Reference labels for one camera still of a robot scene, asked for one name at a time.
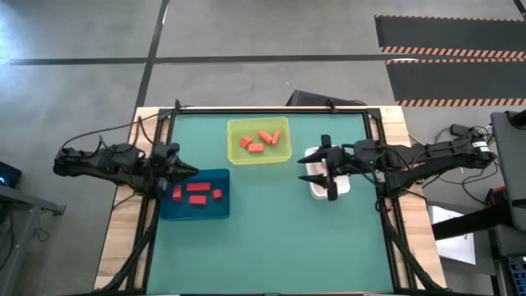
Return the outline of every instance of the concrete floor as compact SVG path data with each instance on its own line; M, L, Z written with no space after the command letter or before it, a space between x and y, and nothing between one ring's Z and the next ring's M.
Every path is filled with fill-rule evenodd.
M0 58L145 57L160 0L3 0ZM243 54L379 53L375 14L519 19L510 0L172 0L159 57ZM16 295L90 291L115 186L94 178L60 178L53 158L68 138L129 122L142 65L0 66L1 160L24 172L21 190L68 205L60 219L43 216L51 238L35 242ZM294 62L156 65L146 106L282 105L301 89L368 104L394 104L382 62ZM484 108L405 109L408 129L423 141L451 123L486 125ZM125 141L126 130L104 136ZM95 137L76 142L89 149ZM454 171L454 180L469 172ZM482 197L500 175L470 189ZM478 205L460 187L436 182L431 201ZM487 276L445 263L458 292L491 293Z

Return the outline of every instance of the green table surface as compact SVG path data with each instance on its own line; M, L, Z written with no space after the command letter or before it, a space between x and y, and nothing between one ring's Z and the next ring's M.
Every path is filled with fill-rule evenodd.
M230 119L288 118L285 163L236 166L227 158ZM333 144L366 138L360 114L179 114L172 141L181 160L230 171L230 216L159 220L148 294L393 291L376 194L362 176L337 201L317 201L297 164L330 134Z

